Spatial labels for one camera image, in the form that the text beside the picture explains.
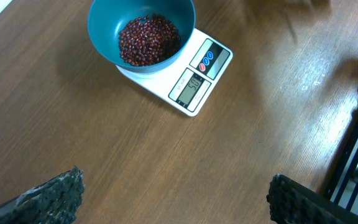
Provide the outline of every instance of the scale control panel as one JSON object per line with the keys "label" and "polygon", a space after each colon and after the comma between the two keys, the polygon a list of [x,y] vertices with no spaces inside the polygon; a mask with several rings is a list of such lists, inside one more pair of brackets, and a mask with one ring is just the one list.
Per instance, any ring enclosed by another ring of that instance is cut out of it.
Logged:
{"label": "scale control panel", "polygon": [[211,39],[206,39],[191,60],[189,67],[169,93],[169,98],[194,112],[220,73],[230,52]]}

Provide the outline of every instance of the white digital scale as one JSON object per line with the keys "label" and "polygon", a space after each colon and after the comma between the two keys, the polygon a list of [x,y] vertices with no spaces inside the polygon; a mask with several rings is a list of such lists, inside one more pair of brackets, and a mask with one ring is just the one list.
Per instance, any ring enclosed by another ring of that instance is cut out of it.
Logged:
{"label": "white digital scale", "polygon": [[232,58],[230,49],[194,29],[185,49],[169,67],[148,74],[117,68],[176,109],[196,116]]}

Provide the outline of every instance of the blue bowl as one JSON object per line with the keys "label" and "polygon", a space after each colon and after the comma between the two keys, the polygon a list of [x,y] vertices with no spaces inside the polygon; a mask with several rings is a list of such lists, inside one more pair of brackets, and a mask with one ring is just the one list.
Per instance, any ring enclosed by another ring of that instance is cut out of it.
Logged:
{"label": "blue bowl", "polygon": [[[119,56],[119,32],[139,16],[161,14],[179,31],[181,48],[172,57],[155,65],[135,67]],[[181,54],[196,25],[196,11],[191,0],[95,0],[88,17],[88,32],[96,50],[112,63],[127,70],[150,73],[171,65]]]}

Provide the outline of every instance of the wooden table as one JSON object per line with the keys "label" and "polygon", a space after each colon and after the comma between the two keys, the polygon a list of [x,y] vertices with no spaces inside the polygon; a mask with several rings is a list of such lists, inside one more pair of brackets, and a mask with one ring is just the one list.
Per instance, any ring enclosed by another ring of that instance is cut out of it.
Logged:
{"label": "wooden table", "polygon": [[95,51],[91,3],[0,15],[0,203],[75,164],[77,223],[270,223],[273,175],[321,186],[358,106],[358,1],[196,0],[234,59],[195,118]]}

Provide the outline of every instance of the table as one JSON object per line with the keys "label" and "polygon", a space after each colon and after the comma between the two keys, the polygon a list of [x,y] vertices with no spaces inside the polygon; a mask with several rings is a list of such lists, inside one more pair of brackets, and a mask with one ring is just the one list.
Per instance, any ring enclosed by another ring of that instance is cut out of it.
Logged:
{"label": "table", "polygon": [[270,223],[282,173],[318,190],[358,106],[358,1],[195,0],[234,52],[189,118],[93,48],[92,1],[0,15],[0,203],[77,165],[77,223]]}

